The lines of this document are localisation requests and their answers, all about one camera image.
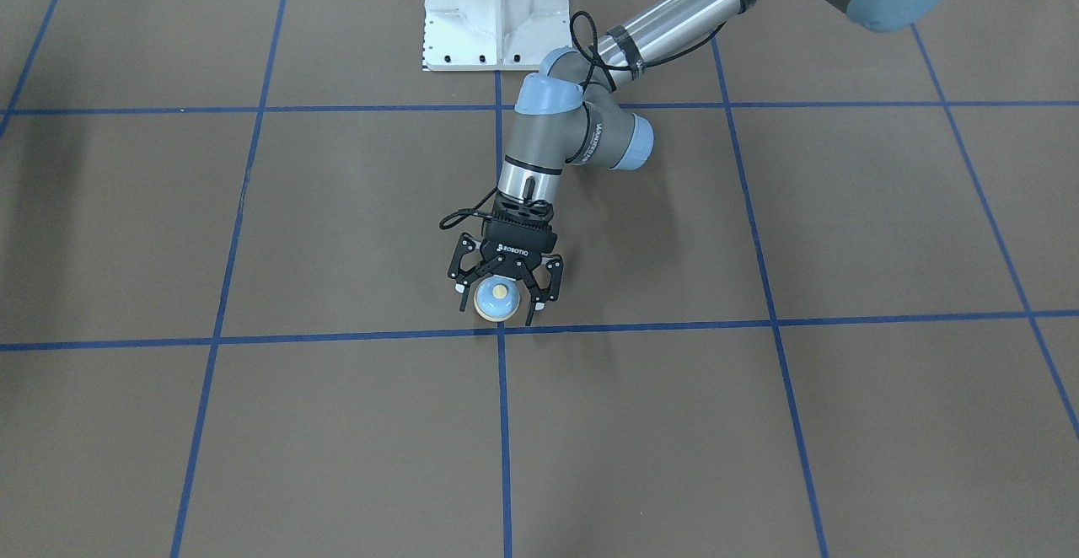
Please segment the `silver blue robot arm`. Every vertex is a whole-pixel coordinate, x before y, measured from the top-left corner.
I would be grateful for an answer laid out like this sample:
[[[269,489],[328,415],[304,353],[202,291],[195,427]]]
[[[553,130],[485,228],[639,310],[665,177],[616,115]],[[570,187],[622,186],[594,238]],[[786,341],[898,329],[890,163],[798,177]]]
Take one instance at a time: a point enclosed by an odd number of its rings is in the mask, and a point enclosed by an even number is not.
[[[497,182],[477,204],[452,212],[439,227],[467,217],[480,233],[456,239],[447,277],[459,311],[490,323],[525,319],[559,299],[563,259],[552,227],[556,190],[569,166],[636,171],[647,162],[654,131],[620,108],[615,93],[653,67],[708,44],[725,24],[762,0],[663,0],[627,23],[591,29],[548,51],[519,90],[510,141]],[[868,31],[889,33],[917,23],[943,0],[824,0]]]

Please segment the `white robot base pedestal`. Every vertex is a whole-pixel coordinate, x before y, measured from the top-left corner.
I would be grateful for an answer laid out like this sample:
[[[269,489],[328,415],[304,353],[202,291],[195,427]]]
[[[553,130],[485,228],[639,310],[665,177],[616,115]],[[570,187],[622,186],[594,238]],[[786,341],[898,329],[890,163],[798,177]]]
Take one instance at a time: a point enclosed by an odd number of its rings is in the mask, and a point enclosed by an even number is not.
[[[571,44],[569,0],[424,0],[424,12],[429,72],[535,71]]]

